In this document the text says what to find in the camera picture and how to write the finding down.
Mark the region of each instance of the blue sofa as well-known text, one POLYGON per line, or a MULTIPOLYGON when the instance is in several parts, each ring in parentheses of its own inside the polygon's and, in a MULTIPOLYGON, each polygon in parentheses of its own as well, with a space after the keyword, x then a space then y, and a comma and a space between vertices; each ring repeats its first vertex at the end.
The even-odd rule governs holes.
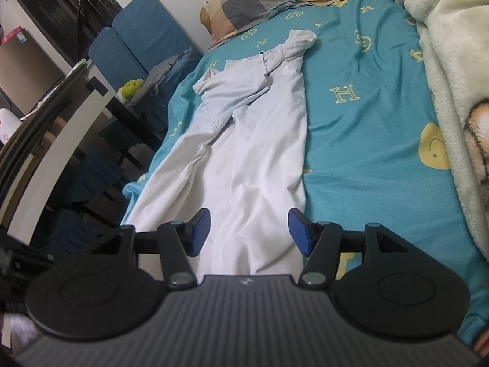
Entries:
MULTIPOLYGON (((129 80, 145 80, 153 66, 175 55, 181 57, 159 82, 158 93, 148 94, 131 108, 141 124, 160 138, 168 130, 168 102, 202 58, 185 32, 158 0, 132 0, 89 48, 90 58, 116 91, 129 80)), ((114 150, 141 143, 114 117, 100 135, 114 150)))

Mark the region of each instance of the metal screw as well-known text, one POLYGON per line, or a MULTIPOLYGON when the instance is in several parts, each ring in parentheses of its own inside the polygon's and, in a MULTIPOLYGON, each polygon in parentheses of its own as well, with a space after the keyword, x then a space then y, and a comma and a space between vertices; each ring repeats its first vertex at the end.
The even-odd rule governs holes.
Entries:
POLYGON ((190 284, 192 280, 192 275, 187 272, 173 273, 170 276, 170 283, 172 283, 174 286, 185 286, 187 284, 190 284))
POLYGON ((302 281, 308 286, 323 284, 326 281, 326 276, 319 272, 309 272, 302 276, 302 281))

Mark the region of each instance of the turquoise bedsheet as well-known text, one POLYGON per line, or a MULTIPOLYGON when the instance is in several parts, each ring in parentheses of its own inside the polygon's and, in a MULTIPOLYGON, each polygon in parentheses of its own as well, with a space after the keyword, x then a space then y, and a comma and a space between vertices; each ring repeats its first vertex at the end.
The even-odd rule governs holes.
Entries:
POLYGON ((455 193, 414 20, 393 0, 291 9, 207 53, 169 104, 170 130, 150 171, 124 189, 126 216, 200 104, 192 85, 209 66, 275 47, 290 29, 318 36, 303 65, 306 215, 349 230, 381 222, 453 269, 472 295, 459 332, 470 343, 489 321, 489 267, 455 193))

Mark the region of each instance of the yellow smiley face print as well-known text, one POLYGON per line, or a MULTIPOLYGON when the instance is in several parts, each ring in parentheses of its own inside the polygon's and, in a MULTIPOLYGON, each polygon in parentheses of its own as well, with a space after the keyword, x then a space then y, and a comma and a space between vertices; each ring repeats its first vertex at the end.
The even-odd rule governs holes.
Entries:
POLYGON ((417 154, 420 157, 421 163, 427 167, 437 170, 450 169, 442 131, 434 123, 428 123, 423 128, 417 154))

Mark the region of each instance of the blue cushion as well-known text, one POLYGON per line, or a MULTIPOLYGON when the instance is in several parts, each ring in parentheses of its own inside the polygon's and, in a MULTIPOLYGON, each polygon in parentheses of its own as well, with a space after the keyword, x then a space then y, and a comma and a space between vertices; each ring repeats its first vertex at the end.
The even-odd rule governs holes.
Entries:
POLYGON ((158 0, 132 0, 114 18, 112 27, 147 72, 191 46, 187 35, 158 0))
POLYGON ((168 102, 178 85, 194 71, 202 56, 191 48, 189 52, 177 60, 170 72, 158 83, 158 94, 147 95, 135 107, 146 116, 146 120, 156 133, 166 133, 168 128, 168 102))
POLYGON ((89 56, 116 91, 129 80, 144 80, 148 75, 124 41, 110 27, 102 29, 93 41, 89 56))

